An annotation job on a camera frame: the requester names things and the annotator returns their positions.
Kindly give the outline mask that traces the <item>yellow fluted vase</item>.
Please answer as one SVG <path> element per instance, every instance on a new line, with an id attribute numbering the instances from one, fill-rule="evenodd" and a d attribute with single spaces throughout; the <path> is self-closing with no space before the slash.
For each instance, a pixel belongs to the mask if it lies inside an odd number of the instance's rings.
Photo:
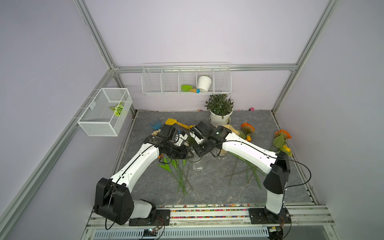
<path id="1" fill-rule="evenodd" d="M 223 125 L 224 128 L 230 130 L 232 133 L 236 134 L 237 136 L 240 135 L 240 132 L 236 130 L 232 125 Z M 224 160 L 228 156 L 228 152 L 225 150 L 220 150 L 218 159 Z"/>

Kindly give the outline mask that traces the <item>clear glass vase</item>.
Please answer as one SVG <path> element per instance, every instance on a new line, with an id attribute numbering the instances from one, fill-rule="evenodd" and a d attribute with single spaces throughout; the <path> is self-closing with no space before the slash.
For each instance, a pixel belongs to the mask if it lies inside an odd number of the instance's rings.
<path id="1" fill-rule="evenodd" d="M 202 157 L 194 156 L 189 159 L 189 162 L 192 165 L 192 169 L 196 172 L 200 172 L 204 169 Z"/>

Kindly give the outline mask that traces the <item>orange gerbera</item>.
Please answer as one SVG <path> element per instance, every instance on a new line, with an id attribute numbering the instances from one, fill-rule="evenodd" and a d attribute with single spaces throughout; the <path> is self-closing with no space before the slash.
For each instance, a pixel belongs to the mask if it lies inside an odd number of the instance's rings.
<path id="1" fill-rule="evenodd" d="M 287 140 L 291 139 L 292 136 L 290 135 L 289 132 L 285 130 L 279 130 L 275 132 L 274 139 L 273 139 L 273 146 L 271 147 L 271 150 L 280 150 L 280 148 L 283 145 L 287 145 Z"/>
<path id="2" fill-rule="evenodd" d="M 255 128 L 254 128 L 252 125 L 250 125 L 250 124 L 248 124 L 248 123 L 243 123 L 243 124 L 241 125 L 241 131 L 240 131 L 240 135 L 239 135 L 239 136 L 240 136 L 242 139 L 246 140 L 246 136 L 247 136 L 247 135 L 251 135 L 251 134 L 253 134 L 254 132 L 255 132 Z M 234 176 L 235 174 L 237 174 L 237 173 L 236 173 L 236 168 L 237 168 L 237 163 L 238 163 L 238 161 L 239 161 L 239 160 L 242 160 L 242 161 L 245 162 L 246 164 L 248 163 L 248 161 L 245 160 L 244 158 L 239 157 L 238 155 L 235 155 L 235 154 L 233 154 L 233 155 L 236 157 L 236 161 L 235 161 L 235 166 L 234 166 L 234 168 L 233 168 L 233 171 L 232 171 L 232 173 L 231 173 L 231 175 L 230 175 L 230 181 L 229 181 L 229 184 L 231 183 L 233 176 Z M 246 176 L 247 182 L 250 183 L 251 178 L 252 178 L 252 176 L 253 176 L 253 173 L 252 173 L 252 170 L 249 168 L 248 164 L 247 164 L 247 168 L 246 168 L 246 174 L 247 174 L 247 176 Z"/>

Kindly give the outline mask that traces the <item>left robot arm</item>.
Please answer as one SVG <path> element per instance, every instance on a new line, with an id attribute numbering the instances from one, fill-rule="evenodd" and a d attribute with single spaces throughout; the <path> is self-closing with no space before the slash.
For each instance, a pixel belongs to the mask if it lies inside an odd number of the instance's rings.
<path id="1" fill-rule="evenodd" d="M 175 127 L 164 125 L 154 136 L 145 138 L 138 152 L 109 179 L 102 178 L 96 186 L 94 211 L 118 225 L 128 221 L 145 225 L 157 221 L 156 205 L 145 200 L 133 200 L 131 191 L 148 166 L 161 155 L 185 159 L 190 151 L 189 135 Z"/>

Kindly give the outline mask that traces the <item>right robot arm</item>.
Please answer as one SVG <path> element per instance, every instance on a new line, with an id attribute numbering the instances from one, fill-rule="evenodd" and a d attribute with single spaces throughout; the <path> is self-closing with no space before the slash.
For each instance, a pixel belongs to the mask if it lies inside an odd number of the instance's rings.
<path id="1" fill-rule="evenodd" d="M 233 153 L 262 170 L 266 174 L 263 185 L 267 190 L 267 201 L 262 216 L 268 223 L 280 222 L 285 189 L 291 173 L 286 153 L 277 154 L 265 150 L 247 142 L 224 126 L 213 129 L 203 122 L 191 128 L 190 136 L 195 141 L 193 148 L 200 157 L 217 148 Z"/>

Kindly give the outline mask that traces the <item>yellow toy shovel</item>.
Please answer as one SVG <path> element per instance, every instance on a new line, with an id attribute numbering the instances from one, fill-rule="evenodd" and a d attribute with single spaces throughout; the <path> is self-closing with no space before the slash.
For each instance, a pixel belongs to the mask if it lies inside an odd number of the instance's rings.
<path id="1" fill-rule="evenodd" d="M 188 126 L 186 124 L 182 124 L 180 122 L 178 122 L 176 119 L 167 119 L 166 122 L 165 122 L 166 125 L 169 125 L 169 126 L 173 126 L 173 125 L 179 125 L 180 127 L 182 128 L 185 128 L 187 130 L 191 129 L 192 127 L 194 126 Z"/>

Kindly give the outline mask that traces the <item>blue toy rake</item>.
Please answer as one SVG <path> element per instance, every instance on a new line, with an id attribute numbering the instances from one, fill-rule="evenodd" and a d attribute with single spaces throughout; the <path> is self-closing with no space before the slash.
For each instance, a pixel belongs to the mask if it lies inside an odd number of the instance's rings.
<path id="1" fill-rule="evenodd" d="M 156 121 L 153 121 L 152 123 L 150 123 L 150 126 L 152 129 L 154 129 L 155 131 L 157 130 L 160 130 L 161 127 L 162 127 L 162 122 L 160 120 L 156 120 Z"/>

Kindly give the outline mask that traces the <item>potted green plant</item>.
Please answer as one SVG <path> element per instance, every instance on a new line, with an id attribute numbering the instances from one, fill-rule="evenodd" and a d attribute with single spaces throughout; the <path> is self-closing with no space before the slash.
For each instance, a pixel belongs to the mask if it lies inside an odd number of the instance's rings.
<path id="1" fill-rule="evenodd" d="M 210 111 L 213 126 L 227 125 L 233 113 L 234 101 L 227 94 L 213 94 L 209 96 L 205 107 Z"/>

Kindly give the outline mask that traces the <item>green toy shovel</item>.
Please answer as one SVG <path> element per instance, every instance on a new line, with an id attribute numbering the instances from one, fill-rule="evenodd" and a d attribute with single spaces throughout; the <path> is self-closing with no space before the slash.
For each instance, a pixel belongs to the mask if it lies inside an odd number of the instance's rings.
<path id="1" fill-rule="evenodd" d="M 192 93 L 200 93 L 200 89 L 194 89 L 191 85 L 182 85 L 181 90 L 185 93 L 192 92 Z"/>

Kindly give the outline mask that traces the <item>white empty pot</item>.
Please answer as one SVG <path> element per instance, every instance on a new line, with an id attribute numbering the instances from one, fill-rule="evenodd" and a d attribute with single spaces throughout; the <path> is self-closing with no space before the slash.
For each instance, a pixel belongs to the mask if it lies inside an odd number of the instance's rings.
<path id="1" fill-rule="evenodd" d="M 201 93 L 206 93 L 209 91 L 212 85 L 212 79 L 208 76 L 200 76 L 198 78 L 198 89 Z"/>

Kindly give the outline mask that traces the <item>green toy in basket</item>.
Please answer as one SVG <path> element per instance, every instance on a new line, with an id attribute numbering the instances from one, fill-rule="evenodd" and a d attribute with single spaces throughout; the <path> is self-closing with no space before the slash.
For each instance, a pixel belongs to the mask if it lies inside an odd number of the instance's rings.
<path id="1" fill-rule="evenodd" d="M 124 103 L 120 102 L 116 106 L 110 107 L 110 109 L 114 112 L 115 116 L 120 117 L 122 112 L 123 112 L 123 110 L 124 110 Z"/>

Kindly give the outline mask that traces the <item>yellow gerbera right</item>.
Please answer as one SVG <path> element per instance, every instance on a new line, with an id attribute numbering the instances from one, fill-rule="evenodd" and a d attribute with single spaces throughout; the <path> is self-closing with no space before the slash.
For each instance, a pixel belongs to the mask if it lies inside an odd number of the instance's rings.
<path id="1" fill-rule="evenodd" d="M 292 156 L 292 151 L 287 145 L 283 145 L 280 151 L 286 153 L 288 156 Z"/>

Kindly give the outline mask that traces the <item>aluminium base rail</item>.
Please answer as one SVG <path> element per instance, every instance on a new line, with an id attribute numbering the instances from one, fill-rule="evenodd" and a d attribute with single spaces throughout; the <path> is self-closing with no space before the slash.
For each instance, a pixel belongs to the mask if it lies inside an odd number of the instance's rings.
<path id="1" fill-rule="evenodd" d="M 174 205 L 157 209 L 154 220 L 114 224 L 92 213 L 83 240 L 177 240 L 270 238 L 289 240 L 309 236 L 342 239 L 326 206 L 284 206 L 276 223 L 264 219 L 260 205 Z"/>

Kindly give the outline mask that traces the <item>aluminium frame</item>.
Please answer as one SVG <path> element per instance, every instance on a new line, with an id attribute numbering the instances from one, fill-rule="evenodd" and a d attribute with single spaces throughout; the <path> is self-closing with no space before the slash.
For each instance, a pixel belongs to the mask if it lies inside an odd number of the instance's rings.
<path id="1" fill-rule="evenodd" d="M 334 8 L 338 2 L 328 1 L 327 5 L 321 14 L 319 21 L 317 22 L 314 31 L 311 34 L 303 52 L 301 53 L 298 61 L 295 64 L 246 64 L 246 65 L 231 65 L 231 64 L 184 64 L 180 66 L 182 70 L 207 70 L 207 69 L 228 69 L 229 71 L 290 71 L 291 75 L 285 83 L 281 93 L 279 94 L 276 103 L 273 106 L 273 114 L 277 113 L 280 106 L 282 105 L 284 98 L 294 83 L 294 80 L 299 75 L 302 67 L 304 66 L 308 56 L 310 55 L 316 41 L 320 34 L 324 30 L 330 16 L 332 15 Z M 76 7 L 85 22 L 86 26 L 91 32 L 99 51 L 103 59 L 107 62 L 108 70 L 96 85 L 96 88 L 105 87 L 110 80 L 115 80 L 118 86 L 122 86 L 123 82 L 120 79 L 121 74 L 133 74 L 140 73 L 144 70 L 143 67 L 127 66 L 118 67 L 113 64 L 112 57 L 107 50 L 107 47 L 102 39 L 102 36 L 91 16 L 89 8 L 85 1 L 75 1 Z M 68 144 L 72 140 L 76 131 L 79 129 L 77 124 L 77 117 L 71 119 L 69 124 L 66 126 L 64 131 L 61 133 L 59 138 L 55 141 L 54 145 L 50 148 L 47 154 L 44 156 L 42 161 L 39 163 L 37 168 L 28 178 L 26 183 L 19 190 L 15 198 L 12 200 L 10 205 L 7 207 L 5 212 L 1 215 L 1 239 L 4 239 L 10 234 L 16 223 L 19 221 L 21 215 L 24 213 L 37 191 L 40 189 L 43 182 L 46 180 L 53 167 L 56 165 L 60 156 L 67 148 Z"/>

